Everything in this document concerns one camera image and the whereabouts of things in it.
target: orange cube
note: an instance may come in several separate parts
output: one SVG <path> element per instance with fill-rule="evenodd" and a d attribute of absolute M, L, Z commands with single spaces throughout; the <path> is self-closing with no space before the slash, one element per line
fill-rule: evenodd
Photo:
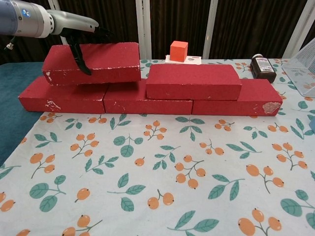
<path fill-rule="evenodd" d="M 171 44 L 170 60 L 184 62 L 187 57 L 188 43 L 174 41 Z"/>

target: brown glass bottle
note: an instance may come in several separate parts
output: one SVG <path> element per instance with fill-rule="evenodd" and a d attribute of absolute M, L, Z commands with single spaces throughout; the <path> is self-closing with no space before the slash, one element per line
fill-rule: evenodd
<path fill-rule="evenodd" d="M 269 60 L 264 58 L 262 54 L 256 54 L 252 57 L 251 70 L 255 79 L 267 79 L 273 83 L 276 78 L 276 73 Z"/>

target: red foam brick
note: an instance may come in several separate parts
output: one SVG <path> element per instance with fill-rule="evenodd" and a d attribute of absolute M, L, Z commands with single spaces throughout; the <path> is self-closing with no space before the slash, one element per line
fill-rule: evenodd
<path fill-rule="evenodd" d="M 104 96 L 107 113 L 190 115 L 192 101 L 151 100 L 146 97 L 146 80 L 111 84 Z"/>
<path fill-rule="evenodd" d="M 237 100 L 240 90 L 231 65 L 155 64 L 147 80 L 151 99 Z"/>
<path fill-rule="evenodd" d="M 275 116 L 282 99 L 264 79 L 241 79 L 242 89 L 237 101 L 194 101 L 193 115 Z"/>
<path fill-rule="evenodd" d="M 32 112 L 103 114 L 107 88 L 108 85 L 52 86 L 40 76 L 20 94 L 19 100 Z"/>
<path fill-rule="evenodd" d="M 67 45 L 52 46 L 43 74 L 52 85 L 78 85 L 141 80 L 138 43 L 83 44 L 83 58 L 92 75 L 84 74 Z"/>

